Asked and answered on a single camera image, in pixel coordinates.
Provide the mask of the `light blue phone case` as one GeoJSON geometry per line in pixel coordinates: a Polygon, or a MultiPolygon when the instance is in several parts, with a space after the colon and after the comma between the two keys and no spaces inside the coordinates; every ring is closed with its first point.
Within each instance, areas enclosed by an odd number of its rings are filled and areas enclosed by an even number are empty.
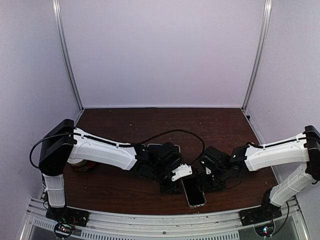
{"type": "Polygon", "coordinates": [[[161,143],[149,143],[147,145],[148,148],[157,148],[157,147],[160,147],[160,146],[162,146],[161,143]]]}

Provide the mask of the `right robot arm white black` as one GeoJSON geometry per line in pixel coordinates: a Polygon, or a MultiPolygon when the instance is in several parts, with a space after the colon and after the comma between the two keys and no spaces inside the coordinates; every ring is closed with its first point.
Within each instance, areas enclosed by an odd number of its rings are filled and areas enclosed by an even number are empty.
{"type": "Polygon", "coordinates": [[[250,172],[263,168],[299,163],[298,168],[284,181],[268,189],[261,206],[256,210],[259,220],[268,220],[285,202],[309,184],[320,180],[320,133],[312,125],[304,132],[285,140],[257,145],[247,142],[227,154],[213,146],[205,149],[200,165],[205,172],[200,175],[199,189],[203,192],[221,191],[226,181],[239,176],[242,168],[250,172]]]}

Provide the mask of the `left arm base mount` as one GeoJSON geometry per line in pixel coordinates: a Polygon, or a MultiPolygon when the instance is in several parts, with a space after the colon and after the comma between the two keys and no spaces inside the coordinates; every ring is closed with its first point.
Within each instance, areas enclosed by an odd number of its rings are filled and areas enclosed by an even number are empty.
{"type": "Polygon", "coordinates": [[[46,209],[45,217],[54,220],[53,233],[58,239],[65,240],[76,231],[76,227],[86,227],[90,213],[86,210],[64,206],[55,208],[49,204],[48,194],[44,195],[43,207],[46,209]]]}

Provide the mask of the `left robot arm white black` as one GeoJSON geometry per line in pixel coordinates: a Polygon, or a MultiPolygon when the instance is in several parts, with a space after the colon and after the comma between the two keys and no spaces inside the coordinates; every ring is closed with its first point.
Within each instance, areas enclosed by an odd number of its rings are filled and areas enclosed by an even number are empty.
{"type": "Polygon", "coordinates": [[[66,207],[63,171],[66,164],[82,161],[106,164],[159,182],[165,191],[174,191],[176,182],[190,173],[182,164],[180,148],[171,142],[145,145],[122,143],[92,135],[65,119],[53,128],[41,144],[38,168],[45,181],[48,204],[61,222],[72,218],[66,207]]]}

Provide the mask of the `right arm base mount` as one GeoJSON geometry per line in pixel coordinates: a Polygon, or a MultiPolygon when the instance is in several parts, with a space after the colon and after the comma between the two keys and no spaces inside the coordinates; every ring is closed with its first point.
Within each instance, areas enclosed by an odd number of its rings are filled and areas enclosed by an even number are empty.
{"type": "Polygon", "coordinates": [[[264,193],[260,206],[239,212],[242,226],[255,225],[259,237],[270,237],[275,232],[274,220],[282,216],[281,207],[271,204],[270,193],[271,189],[264,193]]]}

